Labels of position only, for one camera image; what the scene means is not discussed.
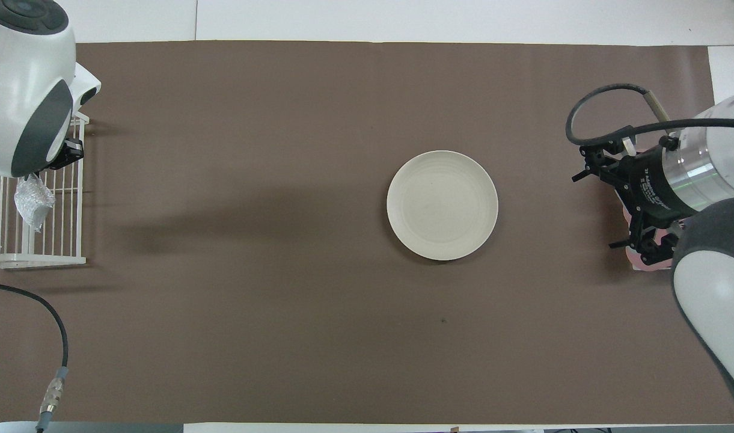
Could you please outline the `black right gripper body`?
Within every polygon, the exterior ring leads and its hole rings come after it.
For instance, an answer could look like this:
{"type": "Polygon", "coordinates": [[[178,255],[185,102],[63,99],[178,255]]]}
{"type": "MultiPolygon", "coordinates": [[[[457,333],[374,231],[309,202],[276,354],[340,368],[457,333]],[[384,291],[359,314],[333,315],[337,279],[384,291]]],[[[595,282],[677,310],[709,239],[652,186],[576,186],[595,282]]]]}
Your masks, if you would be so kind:
{"type": "Polygon", "coordinates": [[[663,154],[665,150],[648,150],[636,156],[624,156],[620,160],[634,208],[643,213],[644,225],[666,229],[675,220],[697,214],[697,210],[680,199],[667,181],[663,154]]]}

